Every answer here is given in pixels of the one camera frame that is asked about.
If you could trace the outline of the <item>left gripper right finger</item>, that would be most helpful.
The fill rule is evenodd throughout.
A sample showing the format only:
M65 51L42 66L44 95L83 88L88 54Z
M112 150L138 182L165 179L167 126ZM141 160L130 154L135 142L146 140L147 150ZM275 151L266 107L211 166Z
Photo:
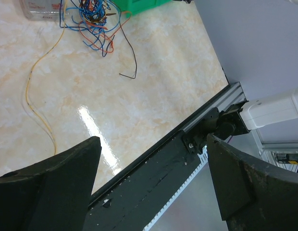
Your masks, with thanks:
M298 231L298 173L207 136L208 163L230 231Z

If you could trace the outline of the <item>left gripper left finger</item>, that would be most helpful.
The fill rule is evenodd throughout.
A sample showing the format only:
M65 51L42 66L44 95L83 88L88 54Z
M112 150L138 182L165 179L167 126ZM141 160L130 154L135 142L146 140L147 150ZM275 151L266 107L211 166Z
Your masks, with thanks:
M93 136L0 177L0 231L80 231L101 155Z

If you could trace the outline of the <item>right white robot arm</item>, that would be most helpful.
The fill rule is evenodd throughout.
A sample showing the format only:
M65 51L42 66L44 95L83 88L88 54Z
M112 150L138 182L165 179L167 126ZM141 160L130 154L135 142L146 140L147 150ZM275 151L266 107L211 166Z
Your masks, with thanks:
M224 141L231 136L297 118L298 87L273 96L235 103L224 111L214 107L184 134L182 141L190 154L201 154L209 134Z

